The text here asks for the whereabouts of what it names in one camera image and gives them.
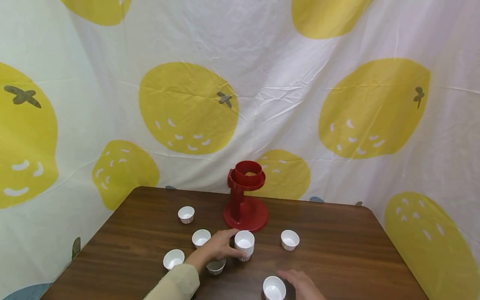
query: white paper cup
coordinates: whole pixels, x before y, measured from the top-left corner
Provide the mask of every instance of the white paper cup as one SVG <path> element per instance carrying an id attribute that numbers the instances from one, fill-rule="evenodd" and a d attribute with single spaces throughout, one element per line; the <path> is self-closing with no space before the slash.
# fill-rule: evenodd
<path id="1" fill-rule="evenodd" d="M 283 249 L 293 251 L 300 243 L 299 235 L 293 230 L 284 230 L 280 235 Z"/>
<path id="2" fill-rule="evenodd" d="M 255 237 L 249 231 L 242 230 L 235 235 L 235 249 L 242 250 L 247 254 L 246 258 L 239 258 L 241 262 L 249 261 L 255 246 Z"/>
<path id="3" fill-rule="evenodd" d="M 283 300 L 287 295 L 287 288 L 280 278 L 269 276 L 264 280 L 264 294 L 267 300 Z"/>
<path id="4" fill-rule="evenodd" d="M 198 249 L 203 246 L 203 244 L 205 244 L 211 237 L 212 235 L 207 229 L 200 229 L 192 235 L 192 242 Z"/>
<path id="5" fill-rule="evenodd" d="M 213 261 L 207 265 L 207 270 L 210 274 L 217 276 L 220 275 L 227 263 L 226 259 L 222 259 L 221 261 Z"/>
<path id="6" fill-rule="evenodd" d="M 165 256 L 163 257 L 163 266 L 167 270 L 171 270 L 178 264 L 182 264 L 185 260 L 185 254 L 182 250 L 173 249 L 170 250 Z"/>
<path id="7" fill-rule="evenodd" d="M 183 224 L 189 224 L 193 221 L 195 210 L 191 206 L 184 206 L 179 210 L 179 218 Z"/>

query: red vertical pole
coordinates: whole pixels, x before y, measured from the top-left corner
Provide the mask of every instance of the red vertical pole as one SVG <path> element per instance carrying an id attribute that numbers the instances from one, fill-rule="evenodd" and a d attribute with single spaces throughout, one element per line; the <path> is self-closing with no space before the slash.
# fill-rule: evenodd
<path id="1" fill-rule="evenodd" d="M 230 213 L 232 218 L 240 223 L 240 204 L 243 201 L 243 189 L 236 183 L 233 182 L 231 191 L 230 191 Z"/>

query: hand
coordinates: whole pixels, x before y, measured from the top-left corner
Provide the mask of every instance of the hand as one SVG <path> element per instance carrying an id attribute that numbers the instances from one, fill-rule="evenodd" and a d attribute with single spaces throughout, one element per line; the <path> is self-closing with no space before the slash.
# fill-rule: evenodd
<path id="1" fill-rule="evenodd" d="M 230 247 L 230 238 L 237 232 L 234 228 L 217 231 L 200 249 L 208 253 L 211 260 L 220 261 L 228 256 L 243 258 L 246 256 L 245 252 Z"/>
<path id="2" fill-rule="evenodd" d="M 212 260 L 220 261 L 227 256 L 236 258 L 245 257 L 246 253 L 230 247 L 230 238 L 237 234 L 237 229 L 221 230 L 214 234 L 202 247 L 195 250 L 186 260 L 200 274 L 207 263 Z"/>
<path id="3" fill-rule="evenodd" d="M 295 287 L 296 300 L 326 300 L 313 281 L 304 272 L 289 270 L 277 271 L 276 274 Z"/>

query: beige sleeve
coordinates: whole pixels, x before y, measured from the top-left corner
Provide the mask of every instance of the beige sleeve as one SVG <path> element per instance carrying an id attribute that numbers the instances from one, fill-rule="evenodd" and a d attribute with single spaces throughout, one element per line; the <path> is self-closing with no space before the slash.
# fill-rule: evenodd
<path id="1" fill-rule="evenodd" d="M 163 277 L 144 300 L 190 300 L 200 286 L 195 268 L 179 264 Z"/>

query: wrinkled fabric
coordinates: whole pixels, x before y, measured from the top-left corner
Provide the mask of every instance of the wrinkled fabric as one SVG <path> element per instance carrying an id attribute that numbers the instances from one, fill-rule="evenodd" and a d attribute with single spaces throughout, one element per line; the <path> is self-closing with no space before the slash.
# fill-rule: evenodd
<path id="1" fill-rule="evenodd" d="M 477 0 L 0 6 L 0 299 L 135 187 L 228 193 L 242 160 L 249 194 L 366 206 L 430 299 L 479 299 Z"/>

